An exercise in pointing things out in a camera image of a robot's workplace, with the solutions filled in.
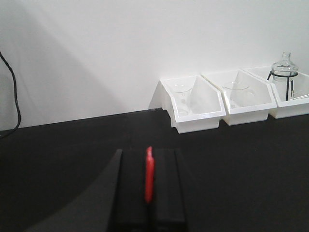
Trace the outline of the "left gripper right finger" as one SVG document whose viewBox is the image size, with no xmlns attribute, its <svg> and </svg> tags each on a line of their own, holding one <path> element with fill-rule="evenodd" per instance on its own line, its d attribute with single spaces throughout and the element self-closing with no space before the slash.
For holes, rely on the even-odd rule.
<svg viewBox="0 0 309 232">
<path fill-rule="evenodd" d="M 154 150 L 154 196 L 150 204 L 152 232 L 185 232 L 186 216 L 175 151 Z"/>
</svg>

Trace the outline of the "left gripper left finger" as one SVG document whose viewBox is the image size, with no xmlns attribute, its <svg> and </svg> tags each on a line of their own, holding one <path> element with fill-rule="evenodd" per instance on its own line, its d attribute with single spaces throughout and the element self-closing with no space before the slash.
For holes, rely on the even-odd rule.
<svg viewBox="0 0 309 232">
<path fill-rule="evenodd" d="M 145 154 L 140 150 L 118 149 L 114 157 L 118 158 L 118 165 L 107 231 L 146 232 Z"/>
</svg>

